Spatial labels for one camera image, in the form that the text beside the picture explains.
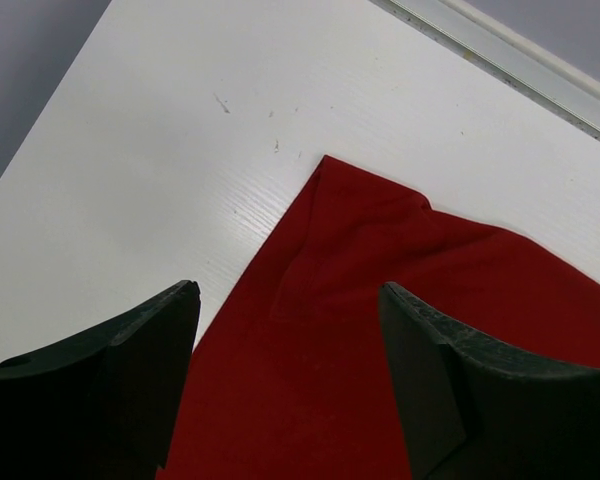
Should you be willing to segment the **dark red t shirt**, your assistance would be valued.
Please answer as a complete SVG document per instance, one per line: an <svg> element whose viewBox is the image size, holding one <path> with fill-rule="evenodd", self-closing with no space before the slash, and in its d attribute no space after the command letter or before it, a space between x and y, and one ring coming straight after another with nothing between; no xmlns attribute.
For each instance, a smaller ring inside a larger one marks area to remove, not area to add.
<svg viewBox="0 0 600 480"><path fill-rule="evenodd" d="M406 479L378 320L393 281L600 367L600 285L533 241L321 160L195 348L163 479Z"/></svg>

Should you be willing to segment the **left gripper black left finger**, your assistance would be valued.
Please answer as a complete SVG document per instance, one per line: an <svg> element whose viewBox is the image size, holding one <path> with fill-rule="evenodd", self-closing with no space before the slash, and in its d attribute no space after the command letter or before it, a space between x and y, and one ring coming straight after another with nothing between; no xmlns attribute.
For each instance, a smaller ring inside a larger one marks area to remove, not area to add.
<svg viewBox="0 0 600 480"><path fill-rule="evenodd" d="M180 281L0 363L0 479L153 479L167 465L200 314Z"/></svg>

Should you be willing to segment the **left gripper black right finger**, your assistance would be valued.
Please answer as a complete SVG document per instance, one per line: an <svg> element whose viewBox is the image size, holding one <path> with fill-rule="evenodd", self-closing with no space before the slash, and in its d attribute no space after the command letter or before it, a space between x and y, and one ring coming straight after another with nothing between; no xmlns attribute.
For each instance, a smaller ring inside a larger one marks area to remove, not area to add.
<svg viewBox="0 0 600 480"><path fill-rule="evenodd" d="M600 369L509 345L396 283L379 320L415 479L600 479Z"/></svg>

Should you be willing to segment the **aluminium table edge rail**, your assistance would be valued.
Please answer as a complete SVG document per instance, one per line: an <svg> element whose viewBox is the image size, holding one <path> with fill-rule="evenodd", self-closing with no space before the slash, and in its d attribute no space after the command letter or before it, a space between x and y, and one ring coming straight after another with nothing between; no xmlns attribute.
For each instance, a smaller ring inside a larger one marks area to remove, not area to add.
<svg viewBox="0 0 600 480"><path fill-rule="evenodd" d="M466 1L374 4L600 142L594 77Z"/></svg>

